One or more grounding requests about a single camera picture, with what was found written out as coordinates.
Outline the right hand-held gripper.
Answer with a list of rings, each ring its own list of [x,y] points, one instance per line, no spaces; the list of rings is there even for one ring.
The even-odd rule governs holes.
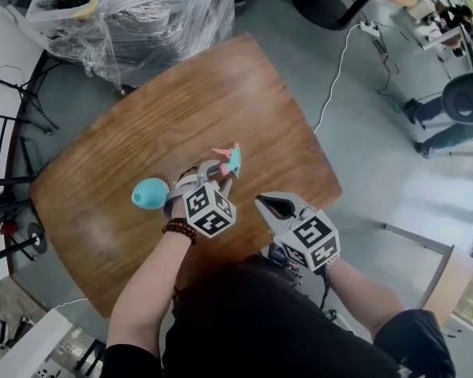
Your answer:
[[[255,207],[286,257],[317,271],[340,255],[339,234],[322,210],[309,206],[296,214],[301,203],[302,199],[296,194],[282,191],[255,197]]]

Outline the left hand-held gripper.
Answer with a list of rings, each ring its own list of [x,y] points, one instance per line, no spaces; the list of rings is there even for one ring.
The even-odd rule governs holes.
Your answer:
[[[219,160],[203,161],[198,167],[199,187],[183,195],[174,193],[167,195],[163,206],[164,214],[172,218],[172,205],[181,200],[184,205],[185,219],[199,234],[207,238],[214,238],[236,222],[237,212],[235,206],[227,199],[233,178],[229,173],[227,164]],[[225,178],[219,181],[209,181],[205,176],[221,174]]]

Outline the teal pink spray nozzle head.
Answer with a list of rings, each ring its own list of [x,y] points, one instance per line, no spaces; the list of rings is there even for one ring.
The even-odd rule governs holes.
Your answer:
[[[211,149],[216,154],[225,156],[227,158],[227,162],[222,162],[219,165],[221,174],[223,176],[229,176],[230,174],[233,174],[236,178],[238,178],[241,168],[240,144],[234,143],[229,149],[218,149],[215,147],[212,147]]]

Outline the teal spray bottle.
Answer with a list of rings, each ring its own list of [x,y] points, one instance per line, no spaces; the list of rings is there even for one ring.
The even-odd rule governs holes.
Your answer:
[[[140,181],[132,191],[132,202],[141,209],[161,209],[169,194],[168,184],[159,178]]]

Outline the person's right forearm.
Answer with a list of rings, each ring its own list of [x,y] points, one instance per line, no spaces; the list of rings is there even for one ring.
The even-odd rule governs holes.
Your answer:
[[[405,307],[388,287],[375,283],[342,258],[327,269],[334,293],[352,317],[374,339],[380,329]]]

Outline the person's left forearm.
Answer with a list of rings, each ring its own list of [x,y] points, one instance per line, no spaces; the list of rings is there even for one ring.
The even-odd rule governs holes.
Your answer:
[[[109,347],[127,344],[160,356],[159,333],[177,274],[192,240],[165,232],[118,297],[110,318]]]

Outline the person's left hand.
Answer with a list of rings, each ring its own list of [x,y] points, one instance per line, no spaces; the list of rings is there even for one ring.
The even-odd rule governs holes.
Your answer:
[[[193,165],[191,168],[182,173],[175,184],[173,192],[183,195],[186,192],[195,191],[199,187],[198,171],[199,166]]]

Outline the black waist device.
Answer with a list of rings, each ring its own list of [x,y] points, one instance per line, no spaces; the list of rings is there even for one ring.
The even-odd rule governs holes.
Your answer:
[[[279,268],[280,275],[293,287],[302,284],[303,274],[300,272],[297,263],[286,256],[285,250],[281,246],[271,243],[268,247],[267,257]]]

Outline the person's black shirt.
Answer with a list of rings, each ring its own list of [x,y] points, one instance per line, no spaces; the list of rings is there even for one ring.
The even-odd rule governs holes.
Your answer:
[[[368,342],[252,258],[181,291],[161,358],[116,344],[100,378],[456,378],[441,329],[408,309]]]

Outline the plastic-wrapped machine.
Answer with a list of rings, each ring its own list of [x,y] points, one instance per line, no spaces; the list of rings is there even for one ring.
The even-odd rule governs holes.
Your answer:
[[[231,36],[234,0],[32,0],[26,20],[55,57],[138,87]]]

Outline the white power strip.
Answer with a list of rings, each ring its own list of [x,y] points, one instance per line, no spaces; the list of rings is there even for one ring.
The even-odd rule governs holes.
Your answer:
[[[361,31],[366,32],[367,34],[372,35],[375,38],[379,38],[381,36],[381,32],[378,26],[373,21],[360,21],[359,28]]]

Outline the black stand with round wheel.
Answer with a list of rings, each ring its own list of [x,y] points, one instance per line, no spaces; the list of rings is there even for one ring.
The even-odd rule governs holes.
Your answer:
[[[47,251],[47,239],[44,230],[37,223],[30,223],[28,226],[28,238],[22,243],[18,243],[13,238],[13,234],[17,230],[17,216],[22,210],[32,208],[32,201],[30,199],[19,201],[13,193],[13,186],[31,183],[36,178],[36,173],[28,158],[25,159],[25,163],[26,176],[0,179],[0,232],[13,243],[12,246],[0,250],[0,260],[21,251],[30,261],[36,261],[35,257],[30,256],[25,251],[29,246],[32,246],[38,254],[44,254]]]

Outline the black tripod stand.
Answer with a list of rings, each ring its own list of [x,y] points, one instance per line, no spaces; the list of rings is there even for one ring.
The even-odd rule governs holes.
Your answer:
[[[45,80],[47,74],[51,70],[57,68],[59,65],[61,65],[61,63],[57,63],[56,65],[53,65],[49,67],[48,69],[43,70],[42,72],[39,72],[37,75],[32,76],[28,81],[23,82],[21,85],[10,83],[8,81],[0,79],[1,86],[12,89],[19,94],[20,109],[23,112],[26,112],[27,105],[32,106],[49,123],[50,127],[45,127],[32,120],[24,119],[20,115],[16,115],[15,117],[10,117],[10,116],[0,114],[0,119],[4,120],[5,122],[10,120],[13,122],[21,122],[23,124],[30,124],[34,126],[35,128],[39,129],[44,135],[52,135],[53,130],[58,130],[59,127],[45,114],[41,101],[39,99],[39,94],[31,89],[28,89],[28,85],[30,83],[35,83],[38,78]]]

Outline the black backpack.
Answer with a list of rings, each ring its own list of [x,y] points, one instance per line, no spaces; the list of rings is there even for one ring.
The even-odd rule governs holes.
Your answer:
[[[446,115],[459,124],[473,124],[473,72],[450,80],[441,103]]]

